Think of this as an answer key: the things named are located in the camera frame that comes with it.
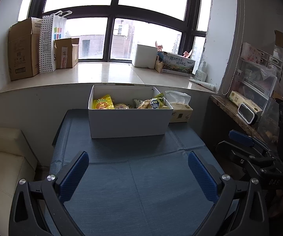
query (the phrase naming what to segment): sofa cushion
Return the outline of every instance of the sofa cushion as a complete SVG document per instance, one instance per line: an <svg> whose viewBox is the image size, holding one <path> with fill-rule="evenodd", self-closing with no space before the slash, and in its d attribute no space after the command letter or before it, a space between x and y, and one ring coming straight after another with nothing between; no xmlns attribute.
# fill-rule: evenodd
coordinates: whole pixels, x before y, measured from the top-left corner
<svg viewBox="0 0 283 236"><path fill-rule="evenodd" d="M22 156L0 152L0 235L8 235L9 214L20 179L33 181L35 172Z"/></svg>
<svg viewBox="0 0 283 236"><path fill-rule="evenodd" d="M25 157L35 170L37 159L19 129L0 128L0 152Z"/></svg>

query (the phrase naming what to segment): blue gripper pad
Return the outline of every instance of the blue gripper pad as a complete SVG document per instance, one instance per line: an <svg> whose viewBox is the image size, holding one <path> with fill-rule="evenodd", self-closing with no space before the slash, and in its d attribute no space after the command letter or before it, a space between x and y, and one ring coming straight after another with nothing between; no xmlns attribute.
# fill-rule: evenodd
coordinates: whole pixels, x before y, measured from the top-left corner
<svg viewBox="0 0 283 236"><path fill-rule="evenodd" d="M229 132L229 138L242 144L243 146L248 146L248 147L254 146L253 139L250 136L244 135L235 130L231 130Z"/></svg>
<svg viewBox="0 0 283 236"><path fill-rule="evenodd" d="M188 166L207 200L212 201L215 204L219 199L218 186L194 152L190 152L188 155Z"/></svg>
<svg viewBox="0 0 283 236"><path fill-rule="evenodd" d="M61 203L69 201L72 198L82 176L88 168L88 165L89 156L87 153L83 152L59 186L59 200Z"/></svg>

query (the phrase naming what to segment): sofa armrest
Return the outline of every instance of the sofa armrest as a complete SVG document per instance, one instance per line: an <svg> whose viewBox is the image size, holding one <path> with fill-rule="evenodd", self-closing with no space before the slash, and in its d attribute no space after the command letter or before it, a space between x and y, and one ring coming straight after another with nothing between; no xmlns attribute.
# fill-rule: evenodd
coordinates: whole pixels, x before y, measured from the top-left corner
<svg viewBox="0 0 283 236"><path fill-rule="evenodd" d="M0 128L0 152L25 157L33 170L36 169L37 159L19 129Z"/></svg>

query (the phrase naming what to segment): metal bolt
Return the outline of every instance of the metal bolt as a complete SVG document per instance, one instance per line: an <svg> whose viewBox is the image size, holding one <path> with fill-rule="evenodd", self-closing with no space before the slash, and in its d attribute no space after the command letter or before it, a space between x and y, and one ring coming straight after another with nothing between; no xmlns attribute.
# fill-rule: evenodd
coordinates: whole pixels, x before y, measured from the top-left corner
<svg viewBox="0 0 283 236"><path fill-rule="evenodd" d="M48 181L53 181L55 179L54 175L48 175L47 180Z"/></svg>
<svg viewBox="0 0 283 236"><path fill-rule="evenodd" d="M24 183L26 183L26 179L23 178L19 180L19 184L24 184Z"/></svg>
<svg viewBox="0 0 283 236"><path fill-rule="evenodd" d="M231 177L227 174L223 174L222 179L225 180L225 181L229 181L231 179Z"/></svg>
<svg viewBox="0 0 283 236"><path fill-rule="evenodd" d="M252 183L253 183L253 184L258 184L258 183L259 183L259 181L258 181L258 179L257 179L257 178L252 178Z"/></svg>

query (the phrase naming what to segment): white tube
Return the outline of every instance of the white tube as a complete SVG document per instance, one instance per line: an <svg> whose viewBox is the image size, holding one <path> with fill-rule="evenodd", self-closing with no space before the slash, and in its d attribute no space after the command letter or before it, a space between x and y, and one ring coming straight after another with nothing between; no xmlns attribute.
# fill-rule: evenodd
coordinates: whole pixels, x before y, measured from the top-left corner
<svg viewBox="0 0 283 236"><path fill-rule="evenodd" d="M203 82L203 81L197 81L195 79L189 79L189 81L194 82L194 83L196 83L200 86L203 86L203 87L207 88L208 90L215 91L215 89L216 89L216 87L211 83L207 83L207 82Z"/></svg>

